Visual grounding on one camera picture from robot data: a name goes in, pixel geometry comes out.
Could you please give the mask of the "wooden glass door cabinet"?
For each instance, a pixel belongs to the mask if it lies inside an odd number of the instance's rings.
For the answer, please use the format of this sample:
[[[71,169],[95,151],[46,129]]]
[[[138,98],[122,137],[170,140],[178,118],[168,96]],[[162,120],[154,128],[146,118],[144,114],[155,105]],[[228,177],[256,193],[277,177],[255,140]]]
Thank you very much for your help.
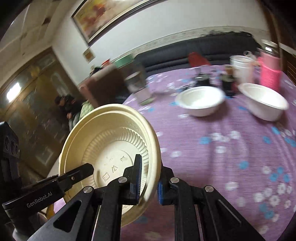
[[[52,48],[31,58],[1,86],[1,121],[19,138],[22,165],[42,177],[70,132],[66,115],[54,102],[67,94],[83,99]]]

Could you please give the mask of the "small wall certificate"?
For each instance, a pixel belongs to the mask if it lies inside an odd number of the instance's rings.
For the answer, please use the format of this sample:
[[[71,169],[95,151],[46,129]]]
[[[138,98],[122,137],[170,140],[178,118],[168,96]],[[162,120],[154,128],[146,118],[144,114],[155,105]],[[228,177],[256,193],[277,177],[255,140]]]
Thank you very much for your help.
[[[95,58],[95,55],[93,54],[93,52],[91,51],[90,48],[87,48],[84,52],[83,52],[83,56],[84,58],[86,59],[86,61],[88,63],[90,63],[94,58]]]

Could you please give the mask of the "red plastic bag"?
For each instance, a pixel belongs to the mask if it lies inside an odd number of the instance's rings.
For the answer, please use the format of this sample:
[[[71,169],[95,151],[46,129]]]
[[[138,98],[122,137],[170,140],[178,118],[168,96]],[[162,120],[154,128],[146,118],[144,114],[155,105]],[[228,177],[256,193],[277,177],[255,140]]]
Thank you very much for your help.
[[[192,52],[188,55],[189,65],[191,67],[199,67],[199,66],[210,66],[211,63],[202,55],[196,52]]]

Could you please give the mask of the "dark jar with cork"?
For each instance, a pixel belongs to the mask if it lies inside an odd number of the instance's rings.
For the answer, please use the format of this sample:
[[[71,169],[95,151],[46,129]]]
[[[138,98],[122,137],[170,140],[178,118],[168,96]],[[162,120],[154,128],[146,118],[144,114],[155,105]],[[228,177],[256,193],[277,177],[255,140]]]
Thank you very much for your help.
[[[234,70],[232,65],[225,65],[224,71],[220,74],[222,89],[227,97],[233,98],[236,95],[236,79],[233,76]]]

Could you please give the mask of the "framed horse painting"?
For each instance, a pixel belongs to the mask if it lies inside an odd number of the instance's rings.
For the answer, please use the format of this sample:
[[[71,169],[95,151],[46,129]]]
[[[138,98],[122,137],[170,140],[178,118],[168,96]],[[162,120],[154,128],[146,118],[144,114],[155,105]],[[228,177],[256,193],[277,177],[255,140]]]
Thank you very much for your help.
[[[83,1],[71,18],[88,46],[130,16],[160,1]]]

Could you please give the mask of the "seated man in black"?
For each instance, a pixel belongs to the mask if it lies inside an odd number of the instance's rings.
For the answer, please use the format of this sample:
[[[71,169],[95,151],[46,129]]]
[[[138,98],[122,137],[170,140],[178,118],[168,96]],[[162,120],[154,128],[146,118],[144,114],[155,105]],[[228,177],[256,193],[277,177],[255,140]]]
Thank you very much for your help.
[[[83,101],[75,99],[69,94],[63,96],[58,95],[54,101],[62,113],[66,115],[69,130],[71,131],[79,121]]]

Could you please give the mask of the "clear bottle green lid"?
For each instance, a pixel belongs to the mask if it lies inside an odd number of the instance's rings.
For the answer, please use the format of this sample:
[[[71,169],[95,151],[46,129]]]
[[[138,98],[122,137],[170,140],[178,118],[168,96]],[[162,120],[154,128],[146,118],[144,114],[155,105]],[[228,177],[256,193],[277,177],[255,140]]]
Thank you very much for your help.
[[[147,85],[146,72],[143,66],[130,54],[115,60],[113,63],[138,104],[144,106],[152,103],[154,98]]]

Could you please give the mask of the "black leather sofa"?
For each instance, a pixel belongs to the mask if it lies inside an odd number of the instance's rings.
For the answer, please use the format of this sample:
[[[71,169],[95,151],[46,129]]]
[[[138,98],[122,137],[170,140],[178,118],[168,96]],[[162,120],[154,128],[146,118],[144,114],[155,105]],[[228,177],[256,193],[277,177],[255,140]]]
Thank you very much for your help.
[[[252,53],[260,48],[254,37],[247,32],[214,33],[204,37],[183,40],[135,56],[148,75],[189,68],[189,54],[198,53],[211,65],[230,63],[230,56]]]

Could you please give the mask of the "green patterned blanket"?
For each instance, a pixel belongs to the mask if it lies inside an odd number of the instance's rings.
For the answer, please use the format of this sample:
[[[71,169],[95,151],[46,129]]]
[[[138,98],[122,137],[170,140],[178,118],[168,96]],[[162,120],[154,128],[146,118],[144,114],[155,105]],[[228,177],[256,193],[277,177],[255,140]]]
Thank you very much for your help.
[[[93,109],[94,109],[94,107],[92,106],[92,104],[89,101],[83,102],[79,119],[81,120],[84,116],[86,116],[86,114],[93,111]]]

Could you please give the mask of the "white bowl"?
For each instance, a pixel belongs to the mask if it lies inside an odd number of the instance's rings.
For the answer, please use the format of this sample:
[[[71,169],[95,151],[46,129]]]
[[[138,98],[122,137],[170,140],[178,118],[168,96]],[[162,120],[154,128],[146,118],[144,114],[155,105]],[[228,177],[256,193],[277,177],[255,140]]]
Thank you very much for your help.
[[[225,98],[225,93],[218,87],[200,86],[179,93],[175,103],[191,116],[205,117],[215,113]]]
[[[275,90],[254,83],[242,83],[238,90],[246,97],[247,109],[264,121],[277,121],[289,109],[287,100]]]

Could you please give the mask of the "purple floral tablecloth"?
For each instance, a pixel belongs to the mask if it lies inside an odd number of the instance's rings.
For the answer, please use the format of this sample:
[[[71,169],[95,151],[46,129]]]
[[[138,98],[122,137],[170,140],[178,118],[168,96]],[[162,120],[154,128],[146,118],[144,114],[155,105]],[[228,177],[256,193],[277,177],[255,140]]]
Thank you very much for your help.
[[[214,114],[195,118],[175,103],[198,73],[220,84],[223,66],[179,69],[150,76],[154,101],[138,110],[159,139],[162,161],[188,184],[215,187],[266,240],[277,240],[295,212],[295,85],[283,75],[290,107],[274,123],[252,115],[246,97],[227,97]]]

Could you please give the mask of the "black small device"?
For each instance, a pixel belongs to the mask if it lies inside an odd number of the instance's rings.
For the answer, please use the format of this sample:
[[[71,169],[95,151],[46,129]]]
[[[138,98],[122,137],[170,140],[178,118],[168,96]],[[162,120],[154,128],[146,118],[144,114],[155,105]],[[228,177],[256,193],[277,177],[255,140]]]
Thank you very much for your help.
[[[216,69],[209,65],[196,68],[196,76],[192,78],[194,87],[214,86]]]

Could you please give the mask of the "cream plastic colander bowl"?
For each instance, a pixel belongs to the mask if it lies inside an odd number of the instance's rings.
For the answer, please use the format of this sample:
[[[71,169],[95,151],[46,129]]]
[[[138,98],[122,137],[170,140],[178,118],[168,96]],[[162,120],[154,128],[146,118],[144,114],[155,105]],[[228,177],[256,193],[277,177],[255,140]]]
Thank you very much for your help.
[[[123,176],[137,154],[142,157],[139,204],[122,207],[122,226],[138,219],[154,197],[162,166],[159,141],[146,118],[129,106],[107,104],[94,109],[74,126],[59,156],[59,175],[85,163],[94,168],[90,177],[66,191],[65,202],[85,186],[104,187]]]

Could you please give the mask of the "white plastic cup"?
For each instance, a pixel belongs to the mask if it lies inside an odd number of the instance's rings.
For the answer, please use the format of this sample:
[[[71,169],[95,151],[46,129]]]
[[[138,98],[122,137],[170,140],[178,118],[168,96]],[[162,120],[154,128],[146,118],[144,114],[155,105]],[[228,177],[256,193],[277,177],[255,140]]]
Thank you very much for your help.
[[[254,60],[242,55],[232,55],[230,65],[233,68],[233,76],[238,84],[254,83]]]

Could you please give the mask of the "pink sleeved bottle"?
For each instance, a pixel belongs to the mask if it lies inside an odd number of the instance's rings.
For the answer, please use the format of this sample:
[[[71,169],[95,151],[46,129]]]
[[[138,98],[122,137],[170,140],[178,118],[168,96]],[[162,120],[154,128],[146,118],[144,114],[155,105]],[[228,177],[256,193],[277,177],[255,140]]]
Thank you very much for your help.
[[[280,54],[278,45],[270,40],[262,39],[260,57],[257,58],[260,64],[260,85],[271,88],[277,92],[280,90]]]

